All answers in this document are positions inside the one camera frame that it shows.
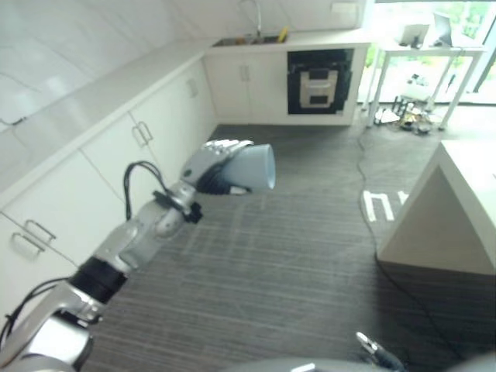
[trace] sink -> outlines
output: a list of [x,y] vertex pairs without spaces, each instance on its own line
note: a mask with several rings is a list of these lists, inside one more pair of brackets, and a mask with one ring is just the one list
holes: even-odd
[[241,36],[241,37],[226,37],[215,43],[214,47],[237,47],[241,45],[264,45],[277,43],[278,35],[273,36]]

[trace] laptop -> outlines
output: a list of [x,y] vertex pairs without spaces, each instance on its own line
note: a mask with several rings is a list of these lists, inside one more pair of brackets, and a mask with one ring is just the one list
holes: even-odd
[[443,47],[452,47],[453,41],[451,40],[451,23],[449,21],[449,16],[438,12],[434,12],[433,14],[437,37],[437,41],[434,44]]

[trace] white cabinet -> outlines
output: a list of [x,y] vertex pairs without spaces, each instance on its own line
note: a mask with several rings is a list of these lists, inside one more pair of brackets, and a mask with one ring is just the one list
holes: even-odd
[[250,72],[244,55],[206,56],[205,66],[217,116],[248,119],[251,110],[246,82]]
[[288,114],[286,53],[221,54],[205,58],[221,122],[267,120]]
[[278,122],[288,114],[286,60],[286,53],[246,55],[251,117],[255,121],[274,118]]
[[[146,128],[138,127],[131,116],[126,114],[81,148],[83,154],[123,201],[122,178],[127,166],[139,160],[155,163],[146,144],[147,136]],[[138,212],[153,198],[153,191],[160,189],[157,180],[148,170],[135,167],[130,179],[129,193],[133,212]]]
[[26,189],[2,212],[76,264],[91,256],[125,220],[122,201],[79,152]]
[[201,62],[149,98],[131,115],[150,132],[148,145],[168,184],[215,128],[212,101]]
[[[10,314],[38,284],[72,275],[76,267],[0,214],[0,315]],[[41,298],[33,299],[24,314]]]
[[288,114],[287,51],[209,54],[205,66],[217,119],[226,124],[351,125],[366,54],[366,43],[353,48],[348,99],[341,112],[324,115]]

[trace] cabinet door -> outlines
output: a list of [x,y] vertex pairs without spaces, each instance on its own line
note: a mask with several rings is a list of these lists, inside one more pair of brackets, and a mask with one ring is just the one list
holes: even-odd
[[286,53],[246,55],[248,91],[254,119],[277,122],[288,116]]
[[125,220],[122,201],[79,152],[25,190],[3,212],[76,264],[89,258]]
[[[72,275],[76,267],[0,215],[0,314],[10,314],[38,284]],[[41,297],[29,302],[22,318]]]
[[185,117],[182,134],[183,143],[188,147],[189,158],[208,140],[217,122],[202,62],[197,62],[185,71],[180,80],[182,80],[181,84],[185,84],[188,89],[184,103]]
[[[155,163],[150,148],[139,130],[131,116],[126,114],[81,148],[83,154],[98,169],[122,201],[124,201],[122,178],[127,166],[138,160]],[[138,212],[153,198],[153,191],[160,189],[157,180],[148,170],[135,167],[130,179],[133,212]]]
[[175,182],[181,165],[179,158],[184,149],[181,143],[181,122],[184,109],[179,95],[186,95],[186,87],[179,89],[177,78],[131,110],[134,122],[147,126],[151,137],[150,149],[167,184]]
[[246,86],[244,56],[206,56],[208,82],[217,117],[246,119],[250,117],[250,102]]

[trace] yellow object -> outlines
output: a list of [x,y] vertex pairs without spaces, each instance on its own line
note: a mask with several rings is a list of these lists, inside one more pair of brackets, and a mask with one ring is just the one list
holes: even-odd
[[281,32],[279,33],[279,37],[277,38],[277,42],[283,43],[287,37],[288,37],[288,27],[284,26],[282,28]]

